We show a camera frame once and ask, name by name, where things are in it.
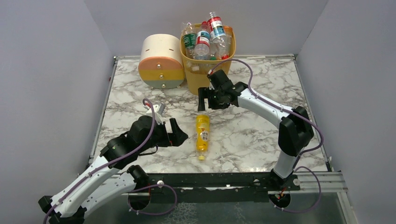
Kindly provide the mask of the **yellow drink bottle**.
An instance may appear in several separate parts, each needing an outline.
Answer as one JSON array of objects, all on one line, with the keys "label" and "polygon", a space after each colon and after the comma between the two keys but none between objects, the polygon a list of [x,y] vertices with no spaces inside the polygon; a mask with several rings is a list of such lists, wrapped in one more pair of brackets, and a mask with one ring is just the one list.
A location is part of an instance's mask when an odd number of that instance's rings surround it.
[{"label": "yellow drink bottle", "polygon": [[210,118],[207,115],[196,117],[196,151],[199,161],[205,160],[206,152],[209,147]]}]

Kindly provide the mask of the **clear bottle green label angled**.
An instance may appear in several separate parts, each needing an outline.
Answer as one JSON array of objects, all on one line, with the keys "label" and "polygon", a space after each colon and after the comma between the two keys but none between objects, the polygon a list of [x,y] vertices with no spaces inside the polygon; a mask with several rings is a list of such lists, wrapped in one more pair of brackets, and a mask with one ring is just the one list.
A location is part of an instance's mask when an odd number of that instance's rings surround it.
[{"label": "clear bottle green label angled", "polygon": [[194,59],[194,49],[196,41],[196,28],[191,22],[182,23],[182,40],[185,54],[188,58]]}]

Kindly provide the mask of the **clear bottle red blue label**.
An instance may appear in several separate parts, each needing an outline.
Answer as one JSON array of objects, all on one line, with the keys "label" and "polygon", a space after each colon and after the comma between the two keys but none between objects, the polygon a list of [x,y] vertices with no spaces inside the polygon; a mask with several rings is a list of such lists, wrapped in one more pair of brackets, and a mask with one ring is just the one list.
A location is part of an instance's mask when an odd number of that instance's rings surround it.
[{"label": "clear bottle red blue label", "polygon": [[209,13],[209,19],[207,23],[210,28],[212,42],[213,43],[223,42],[226,38],[226,33],[224,30],[222,20],[216,12]]}]

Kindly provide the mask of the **orange label clear bottle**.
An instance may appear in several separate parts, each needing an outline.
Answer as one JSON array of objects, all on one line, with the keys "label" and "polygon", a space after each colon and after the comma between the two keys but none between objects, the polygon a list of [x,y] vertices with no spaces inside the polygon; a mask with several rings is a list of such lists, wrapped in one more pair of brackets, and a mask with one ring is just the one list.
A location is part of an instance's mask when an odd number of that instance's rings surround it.
[{"label": "orange label clear bottle", "polygon": [[226,33],[226,45],[225,45],[225,50],[221,55],[222,60],[229,58],[230,46],[233,36],[233,29],[230,26],[224,26],[224,30]]}]

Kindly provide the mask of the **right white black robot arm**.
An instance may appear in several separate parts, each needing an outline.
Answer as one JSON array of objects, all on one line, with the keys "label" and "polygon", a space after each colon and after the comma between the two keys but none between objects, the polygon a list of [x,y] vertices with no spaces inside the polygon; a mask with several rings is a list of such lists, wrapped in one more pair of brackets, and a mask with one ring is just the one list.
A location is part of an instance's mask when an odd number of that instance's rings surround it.
[{"label": "right white black robot arm", "polygon": [[230,105],[241,107],[278,128],[278,145],[281,149],[278,160],[270,172],[271,182],[278,187],[290,179],[297,158],[314,136],[307,110],[301,106],[291,108],[260,96],[243,82],[235,84],[223,70],[207,76],[210,87],[198,89],[198,111],[205,111],[205,100],[213,110],[226,109]]}]

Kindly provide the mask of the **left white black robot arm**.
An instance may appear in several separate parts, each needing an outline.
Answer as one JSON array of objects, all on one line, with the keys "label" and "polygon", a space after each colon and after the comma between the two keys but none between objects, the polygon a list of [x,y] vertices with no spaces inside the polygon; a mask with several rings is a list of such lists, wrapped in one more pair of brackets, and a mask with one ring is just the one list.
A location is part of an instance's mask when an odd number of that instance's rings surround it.
[{"label": "left white black robot arm", "polygon": [[159,115],[143,115],[131,128],[108,141],[92,164],[61,192],[43,196],[38,203],[47,224],[82,224],[85,218],[115,197],[134,190],[146,190],[149,176],[132,163],[150,148],[178,147],[188,138],[170,119],[171,132]]}]

